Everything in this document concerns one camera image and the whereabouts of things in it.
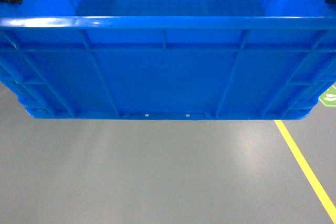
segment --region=yellow floor line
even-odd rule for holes
[[[286,140],[286,143],[290,150],[292,151],[296,161],[300,165],[303,173],[305,174],[307,180],[309,181],[311,187],[314,189],[317,197],[319,197],[322,205],[326,209],[327,213],[329,214],[332,222],[336,224],[336,208],[335,205],[330,200],[328,194],[323,189],[321,183],[316,178],[314,172],[310,168],[309,164],[307,163],[305,157],[301,153],[299,147],[294,142],[294,139],[290,135],[289,131],[287,130],[286,126],[281,120],[275,120],[275,123],[277,124],[282,136]]]

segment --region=crate rim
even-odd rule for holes
[[[336,17],[223,17],[223,16],[121,16],[121,17],[18,17],[0,18],[0,29],[336,29]]]

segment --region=epoxy floor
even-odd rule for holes
[[[285,125],[336,202],[336,108]],[[37,120],[0,86],[0,223],[332,223],[274,121]]]

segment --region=floor marking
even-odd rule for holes
[[[326,107],[336,107],[336,87],[331,86],[320,97],[320,102]]]
[[[289,131],[287,130],[286,126],[281,120],[275,120],[276,125],[279,128],[282,136],[284,137],[288,147],[292,151],[296,161],[298,162],[299,166],[301,167],[303,173],[305,174],[308,182],[310,183],[311,187],[314,189],[317,197],[319,197],[322,205],[324,206],[325,210],[329,214],[332,222],[336,224],[336,208],[335,205],[332,203],[331,199],[329,198],[326,191],[323,189],[321,183],[316,178],[314,172],[310,168],[309,164],[307,163],[305,157],[301,153],[299,147],[294,142],[294,139],[290,135]]]

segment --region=crate base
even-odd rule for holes
[[[121,112],[117,117],[113,111],[110,112],[79,112],[76,117],[73,118],[67,112],[58,112],[55,117],[51,117],[48,111],[38,109],[27,109],[30,116],[37,119],[101,119],[101,120],[179,120],[179,121],[197,121],[197,120],[260,120],[260,115],[257,113],[248,112],[227,112],[221,113],[216,118],[211,112],[209,113],[127,113]],[[289,112],[283,120],[300,120],[307,117],[310,113],[310,109],[302,111]],[[270,112],[265,115],[262,120],[278,120],[280,119],[279,113]]]
[[[77,16],[264,16],[258,0],[83,0]]]

